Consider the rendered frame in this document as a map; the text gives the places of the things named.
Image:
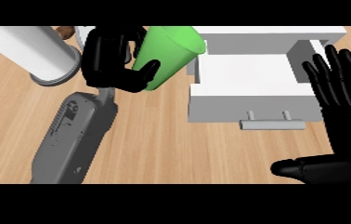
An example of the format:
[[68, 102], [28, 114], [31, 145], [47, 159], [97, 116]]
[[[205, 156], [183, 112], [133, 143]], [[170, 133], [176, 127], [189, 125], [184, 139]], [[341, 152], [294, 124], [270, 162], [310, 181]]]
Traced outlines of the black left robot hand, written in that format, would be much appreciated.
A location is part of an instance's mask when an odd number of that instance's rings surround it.
[[87, 86], [115, 87], [131, 93], [146, 89], [161, 61], [152, 59], [139, 71], [125, 68], [127, 54], [139, 56], [145, 38], [146, 29], [142, 26], [97, 26], [89, 32], [81, 58]]

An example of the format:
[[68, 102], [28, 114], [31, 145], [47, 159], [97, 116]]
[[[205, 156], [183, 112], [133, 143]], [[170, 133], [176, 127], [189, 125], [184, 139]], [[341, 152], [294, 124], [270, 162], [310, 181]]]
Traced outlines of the white open drawer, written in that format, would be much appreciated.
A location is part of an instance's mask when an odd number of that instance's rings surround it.
[[193, 62], [187, 121], [239, 122], [248, 116], [319, 122], [322, 109], [302, 70], [302, 62], [323, 52], [322, 42], [301, 40], [283, 54], [208, 55]]

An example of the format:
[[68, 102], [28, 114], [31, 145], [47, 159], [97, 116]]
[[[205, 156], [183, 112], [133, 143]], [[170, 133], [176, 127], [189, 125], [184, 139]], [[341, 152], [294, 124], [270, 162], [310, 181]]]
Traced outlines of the brown round object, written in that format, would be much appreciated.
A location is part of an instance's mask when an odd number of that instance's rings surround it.
[[68, 40], [75, 33], [74, 27], [72, 26], [59, 26], [55, 31], [58, 32], [61, 38], [64, 40]]

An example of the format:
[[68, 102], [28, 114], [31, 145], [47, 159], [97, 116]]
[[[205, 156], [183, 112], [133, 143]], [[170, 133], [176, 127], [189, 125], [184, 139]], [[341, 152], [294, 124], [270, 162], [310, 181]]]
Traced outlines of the green cup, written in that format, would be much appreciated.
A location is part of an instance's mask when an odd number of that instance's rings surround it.
[[131, 69], [140, 71], [149, 61], [161, 61], [146, 90], [155, 90], [187, 63], [205, 53], [205, 40], [192, 26], [151, 26]]

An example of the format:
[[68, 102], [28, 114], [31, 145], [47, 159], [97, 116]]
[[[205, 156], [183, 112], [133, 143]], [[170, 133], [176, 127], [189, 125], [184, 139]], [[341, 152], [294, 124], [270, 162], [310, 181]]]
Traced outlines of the white container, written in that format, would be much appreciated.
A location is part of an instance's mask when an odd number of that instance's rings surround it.
[[89, 33], [95, 29], [95, 26], [75, 26], [75, 37], [80, 49], [84, 49]]

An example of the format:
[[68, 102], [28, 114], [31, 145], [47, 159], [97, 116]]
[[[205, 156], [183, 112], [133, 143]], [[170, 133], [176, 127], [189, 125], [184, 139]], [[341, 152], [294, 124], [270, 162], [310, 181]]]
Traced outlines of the white cabinet body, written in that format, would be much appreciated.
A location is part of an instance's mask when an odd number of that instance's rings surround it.
[[210, 55], [285, 54], [298, 41], [335, 44], [347, 34], [342, 26], [195, 26]]

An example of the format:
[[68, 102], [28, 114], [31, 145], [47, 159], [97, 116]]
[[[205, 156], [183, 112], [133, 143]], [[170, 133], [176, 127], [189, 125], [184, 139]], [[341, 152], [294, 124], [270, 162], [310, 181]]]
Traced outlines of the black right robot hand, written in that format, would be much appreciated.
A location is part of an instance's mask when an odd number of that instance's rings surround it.
[[325, 47], [326, 59], [313, 55], [305, 70], [316, 98], [332, 154], [280, 160], [271, 167], [276, 176], [305, 184], [351, 184], [351, 51]]

